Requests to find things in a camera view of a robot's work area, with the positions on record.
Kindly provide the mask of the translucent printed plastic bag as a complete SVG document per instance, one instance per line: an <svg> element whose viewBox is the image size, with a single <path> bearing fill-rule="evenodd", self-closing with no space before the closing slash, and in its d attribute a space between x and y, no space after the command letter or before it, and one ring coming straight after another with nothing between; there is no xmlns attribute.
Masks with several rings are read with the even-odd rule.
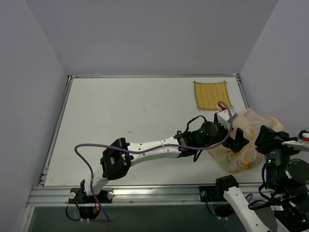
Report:
<svg viewBox="0 0 309 232"><path fill-rule="evenodd" d="M284 127L277 118L257 114L251 108L239 112L227 141L208 153L230 174L258 166L262 162L262 154L255 150L254 143L262 125L276 132Z"/></svg>

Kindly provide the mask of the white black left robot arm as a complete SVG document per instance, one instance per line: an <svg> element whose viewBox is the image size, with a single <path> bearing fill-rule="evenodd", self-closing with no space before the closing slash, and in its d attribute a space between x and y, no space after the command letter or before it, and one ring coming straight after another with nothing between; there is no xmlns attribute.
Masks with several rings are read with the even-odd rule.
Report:
<svg viewBox="0 0 309 232"><path fill-rule="evenodd" d="M193 156L197 160L203 150L210 150L223 145L233 152L239 152L249 140L243 135L243 130L235 129L231 123L234 117L216 113L213 121L204 120L198 130L178 131L167 139L146 142L129 143L125 138L115 140L111 145L88 144L89 147L104 149L99 166L90 171L90 177L81 182L80 197L87 203L93 202L101 189L111 180L123 178L130 167L158 159L179 159Z"/></svg>

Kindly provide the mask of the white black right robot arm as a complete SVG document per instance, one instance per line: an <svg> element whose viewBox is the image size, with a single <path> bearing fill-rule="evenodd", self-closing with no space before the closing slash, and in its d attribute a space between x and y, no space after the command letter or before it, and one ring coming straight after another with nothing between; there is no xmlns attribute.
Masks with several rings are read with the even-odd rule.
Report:
<svg viewBox="0 0 309 232"><path fill-rule="evenodd" d="M307 232L309 230L309 164L292 155L309 150L309 130L303 129L297 137L275 132L261 126L255 141L257 152L266 157L262 168L262 184L258 191L261 200L249 203L232 175L216 179L214 193L226 200L248 232L268 232L256 210L271 208L279 232Z"/></svg>

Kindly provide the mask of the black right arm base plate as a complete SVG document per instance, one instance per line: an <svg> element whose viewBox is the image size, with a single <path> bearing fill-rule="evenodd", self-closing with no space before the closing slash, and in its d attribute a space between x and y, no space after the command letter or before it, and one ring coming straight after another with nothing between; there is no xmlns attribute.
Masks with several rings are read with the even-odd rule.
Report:
<svg viewBox="0 0 309 232"><path fill-rule="evenodd" d="M215 185L199 186L199 197L202 202L226 202L223 191Z"/></svg>

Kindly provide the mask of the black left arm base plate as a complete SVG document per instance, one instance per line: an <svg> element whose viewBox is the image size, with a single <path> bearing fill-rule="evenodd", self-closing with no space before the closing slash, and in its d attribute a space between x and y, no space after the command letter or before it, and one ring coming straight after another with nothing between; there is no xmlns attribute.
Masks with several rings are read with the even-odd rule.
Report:
<svg viewBox="0 0 309 232"><path fill-rule="evenodd" d="M100 203L111 203L114 197L112 188L103 188L98 195L96 195ZM96 203L92 193L87 196L86 193L80 188L72 188L69 193L68 203L86 204Z"/></svg>

